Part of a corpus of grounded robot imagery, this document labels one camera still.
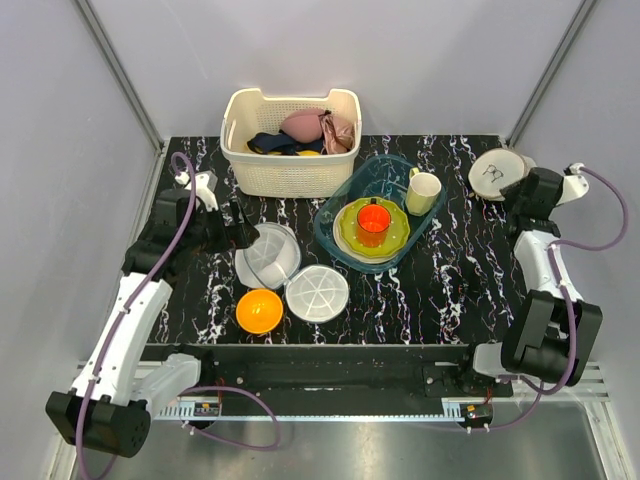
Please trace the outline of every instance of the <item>black marble table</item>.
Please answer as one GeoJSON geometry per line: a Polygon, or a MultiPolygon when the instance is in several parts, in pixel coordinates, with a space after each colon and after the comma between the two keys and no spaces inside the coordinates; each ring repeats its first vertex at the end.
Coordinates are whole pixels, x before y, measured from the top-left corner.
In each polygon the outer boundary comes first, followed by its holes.
{"type": "Polygon", "coordinates": [[[320,263],[342,273],[350,286],[346,310],[323,325],[287,312],[269,334],[251,335],[235,320],[247,292],[231,253],[201,254],[177,284],[158,318],[150,343],[202,344],[460,344],[501,340],[524,298],[522,272],[504,235],[501,204],[473,195],[466,178],[475,159],[500,146],[494,136],[364,137],[355,168],[376,154],[392,153],[433,171],[446,186],[447,204],[424,237],[388,272],[365,275],[333,259],[314,239],[313,217],[324,200],[249,197],[237,186],[217,137],[173,138],[157,191],[174,186],[169,158],[192,158],[197,171],[219,177],[224,209],[237,195],[249,219],[289,225],[302,250],[302,266],[320,263]]]}

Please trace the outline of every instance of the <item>blue plastic tray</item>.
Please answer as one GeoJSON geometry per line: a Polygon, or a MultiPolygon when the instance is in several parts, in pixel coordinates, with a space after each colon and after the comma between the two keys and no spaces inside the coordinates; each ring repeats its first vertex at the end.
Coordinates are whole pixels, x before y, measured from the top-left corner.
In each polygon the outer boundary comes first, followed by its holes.
{"type": "Polygon", "coordinates": [[[406,213],[404,199],[409,187],[409,171],[414,167],[415,165],[395,155],[377,155],[367,160],[316,214],[313,226],[320,245],[342,263],[363,273],[380,273],[395,267],[444,205],[447,198],[444,186],[436,204],[427,215],[414,217],[407,214],[411,229],[409,240],[402,250],[385,263],[378,265],[362,263],[340,250],[333,240],[333,222],[342,207],[362,197],[382,197],[392,200],[406,213]]]}

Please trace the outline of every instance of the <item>pink cloth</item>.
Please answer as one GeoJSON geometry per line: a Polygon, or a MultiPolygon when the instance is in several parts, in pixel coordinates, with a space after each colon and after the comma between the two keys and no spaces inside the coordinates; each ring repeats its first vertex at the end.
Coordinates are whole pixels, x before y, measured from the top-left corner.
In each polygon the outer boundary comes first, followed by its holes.
{"type": "Polygon", "coordinates": [[[353,124],[338,115],[320,117],[324,132],[324,148],[329,155],[347,153],[353,148],[355,131],[353,124]]]}
{"type": "Polygon", "coordinates": [[[280,129],[300,143],[315,142],[324,135],[326,153],[346,153],[353,148],[355,130],[352,123],[328,110],[305,108],[284,119],[280,129]]]}
{"type": "Polygon", "coordinates": [[[322,137],[320,115],[324,115],[324,113],[322,108],[298,110],[284,119],[280,129],[297,142],[315,142],[322,137]]]}

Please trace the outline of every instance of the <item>plastic basket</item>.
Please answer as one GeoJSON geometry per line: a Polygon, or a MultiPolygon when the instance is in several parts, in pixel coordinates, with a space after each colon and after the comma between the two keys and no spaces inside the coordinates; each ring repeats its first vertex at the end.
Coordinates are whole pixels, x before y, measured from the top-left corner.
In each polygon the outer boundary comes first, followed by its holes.
{"type": "Polygon", "coordinates": [[[229,101],[220,130],[222,153],[238,186],[247,195],[278,198],[330,197],[353,173],[360,149],[362,115],[355,93],[333,89],[325,98],[266,97],[259,88],[236,92],[229,101]],[[247,141],[258,132],[278,133],[291,113],[318,107],[353,122],[353,149],[339,155],[258,155],[247,149],[247,141]]]}

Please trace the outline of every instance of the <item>white wall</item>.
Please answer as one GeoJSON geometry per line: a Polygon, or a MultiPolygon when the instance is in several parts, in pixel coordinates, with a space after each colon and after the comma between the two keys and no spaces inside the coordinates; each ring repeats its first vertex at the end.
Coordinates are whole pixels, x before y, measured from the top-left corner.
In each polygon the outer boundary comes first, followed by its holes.
{"type": "Polygon", "coordinates": [[[0,17],[0,477],[36,479],[107,315],[153,151],[72,2],[0,17]]]}
{"type": "Polygon", "coordinates": [[[364,131],[508,135],[579,0],[92,0],[159,132],[231,94],[354,90],[364,131]]]}
{"type": "MultiPolygon", "coordinates": [[[[584,162],[614,182],[631,213],[629,233],[617,248],[586,253],[564,248],[572,279],[604,313],[593,357],[623,424],[627,448],[640,473],[640,3],[600,2],[518,148],[539,164],[560,169],[584,162]]],[[[594,180],[592,191],[560,208],[564,237],[604,243],[618,232],[620,207],[594,180]]]]}

